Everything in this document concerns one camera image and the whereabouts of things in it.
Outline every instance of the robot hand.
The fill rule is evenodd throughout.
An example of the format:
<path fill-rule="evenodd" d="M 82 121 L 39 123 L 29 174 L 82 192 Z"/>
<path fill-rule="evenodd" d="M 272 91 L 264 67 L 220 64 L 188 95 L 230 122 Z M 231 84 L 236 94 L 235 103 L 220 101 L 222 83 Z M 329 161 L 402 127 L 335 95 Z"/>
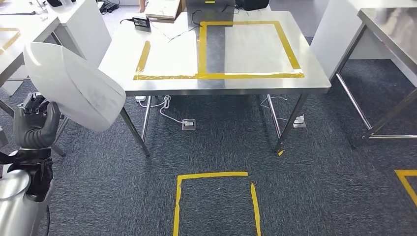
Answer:
<path fill-rule="evenodd" d="M 14 114 L 14 140 L 21 148 L 42 149 L 54 141 L 60 122 L 60 109 L 39 93 L 30 93 Z"/>

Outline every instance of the power outlet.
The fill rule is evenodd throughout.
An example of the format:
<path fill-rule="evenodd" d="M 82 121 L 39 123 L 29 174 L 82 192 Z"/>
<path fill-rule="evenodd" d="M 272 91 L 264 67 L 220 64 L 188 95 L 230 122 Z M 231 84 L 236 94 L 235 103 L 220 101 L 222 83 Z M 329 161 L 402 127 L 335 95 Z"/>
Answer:
<path fill-rule="evenodd" d="M 135 100 L 136 102 L 143 102 L 146 100 L 146 96 L 136 96 Z"/>
<path fill-rule="evenodd" d="M 195 119 L 183 119 L 182 130 L 195 130 L 196 122 Z"/>

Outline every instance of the white shoulder cover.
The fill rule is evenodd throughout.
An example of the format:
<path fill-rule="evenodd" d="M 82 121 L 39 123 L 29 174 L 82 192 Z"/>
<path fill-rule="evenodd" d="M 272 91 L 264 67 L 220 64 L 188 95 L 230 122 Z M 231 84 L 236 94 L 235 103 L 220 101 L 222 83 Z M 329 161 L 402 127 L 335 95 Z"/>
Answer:
<path fill-rule="evenodd" d="M 83 58 L 62 46 L 37 42 L 25 47 L 24 58 L 35 87 L 74 122 L 103 131 L 118 117 L 124 90 Z"/>

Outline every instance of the stainless steel table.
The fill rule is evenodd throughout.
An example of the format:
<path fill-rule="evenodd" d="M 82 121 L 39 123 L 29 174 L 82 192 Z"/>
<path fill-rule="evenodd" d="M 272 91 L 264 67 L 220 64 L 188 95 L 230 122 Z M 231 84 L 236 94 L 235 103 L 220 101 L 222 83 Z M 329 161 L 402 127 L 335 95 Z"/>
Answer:
<path fill-rule="evenodd" d="M 417 74 L 417 8 L 363 8 L 359 11 L 358 16 L 362 19 L 363 23 L 355 36 L 355 40 L 347 49 L 335 76 L 342 84 L 343 89 L 367 128 L 367 131 L 360 139 L 417 139 L 417 135 L 410 134 L 377 134 L 382 127 L 417 98 L 417 89 L 412 91 L 372 126 L 347 87 L 343 77 L 340 75 L 340 72 L 366 29 L 370 29 L 392 51 L 392 53 L 403 61 L 412 72 Z"/>
<path fill-rule="evenodd" d="M 232 22 L 192 22 L 199 13 L 181 13 L 173 24 L 152 22 L 152 33 L 123 22 L 99 69 L 126 95 L 148 95 L 143 139 L 152 96 L 265 94 L 280 150 L 307 95 L 331 86 L 294 18 L 264 9 L 241 10 Z M 269 94 L 300 94 L 283 131 Z"/>

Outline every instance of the white cable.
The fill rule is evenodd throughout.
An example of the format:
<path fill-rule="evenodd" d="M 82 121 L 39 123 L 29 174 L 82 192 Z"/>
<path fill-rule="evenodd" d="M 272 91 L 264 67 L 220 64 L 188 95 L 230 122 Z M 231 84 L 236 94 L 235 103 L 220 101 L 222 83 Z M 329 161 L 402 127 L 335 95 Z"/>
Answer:
<path fill-rule="evenodd" d="M 280 96 L 278 96 L 278 97 L 271 97 L 271 98 L 281 98 L 281 99 L 284 99 L 285 101 L 288 101 L 288 99 L 287 99 L 287 98 L 285 98 L 285 97 L 280 97 Z M 270 109 L 269 107 L 267 107 L 267 106 L 265 106 L 265 105 L 263 105 L 263 104 L 262 104 L 262 103 L 264 103 L 267 99 L 268 99 L 268 98 L 266 97 L 266 98 L 265 98 L 265 99 L 261 102 L 261 106 L 262 106 L 262 107 L 266 107 L 266 108 Z M 277 119 L 281 119 L 281 120 L 288 121 L 287 119 L 284 119 L 284 118 L 277 118 Z"/>
<path fill-rule="evenodd" d="M 158 105 L 152 105 L 151 107 L 159 107 L 159 106 L 164 105 L 164 103 L 165 103 L 165 101 L 163 103 L 161 103 L 161 104 L 158 104 Z M 146 108 L 145 105 L 142 105 L 142 102 L 141 101 L 139 101 L 139 104 L 141 105 L 141 107 Z"/>
<path fill-rule="evenodd" d="M 177 120 L 177 119 L 175 119 L 175 118 L 170 117 L 169 115 L 166 115 L 166 114 L 162 113 L 162 109 L 168 109 L 168 108 L 169 108 L 169 106 L 170 106 L 170 101 L 171 101 L 171 96 L 166 95 L 166 96 L 164 97 L 164 101 L 163 101 L 162 103 L 160 103 L 160 104 L 158 104 L 158 105 L 151 105 L 150 107 L 159 107 L 159 106 L 162 106 L 162 107 L 161 107 L 161 109 L 159 109 L 159 113 L 160 113 L 161 115 L 163 115 L 163 116 L 165 116 L 165 117 L 168 117 L 169 119 L 174 120 L 174 121 L 176 121 L 176 122 L 178 122 L 178 123 L 181 123 L 181 124 L 187 124 L 188 122 L 186 122 L 186 121 L 185 121 L 185 122 L 182 122 L 182 121 L 179 121 L 179 120 Z M 142 103 L 141 103 L 140 101 L 139 101 L 139 104 L 141 105 L 141 107 L 146 108 L 146 106 L 142 105 Z"/>
<path fill-rule="evenodd" d="M 182 121 L 179 121 L 179 120 L 177 120 L 177 119 L 175 119 L 175 118 L 170 117 L 169 115 L 166 115 L 166 114 L 162 113 L 162 109 L 168 109 L 168 108 L 169 108 L 170 101 L 171 101 L 171 96 L 166 95 L 166 96 L 164 97 L 163 106 L 161 107 L 161 109 L 159 109 L 159 113 L 160 113 L 161 115 L 165 116 L 165 117 L 168 117 L 169 119 L 171 119 L 171 120 L 173 120 L 173 121 L 176 121 L 176 122 L 181 123 L 181 124 L 186 124 L 187 122 L 182 122 Z"/>
<path fill-rule="evenodd" d="M 285 101 L 288 101 L 288 99 L 287 98 L 285 98 L 285 97 L 280 97 L 280 96 L 278 96 L 278 97 L 271 97 L 271 98 L 281 98 L 281 99 L 284 99 Z M 265 101 L 267 100 L 267 97 L 261 102 L 261 106 L 262 107 L 266 107 L 266 108 L 268 108 L 269 109 L 269 107 L 267 107 L 267 106 L 265 106 L 265 105 L 263 105 L 262 103 L 264 103 Z"/>

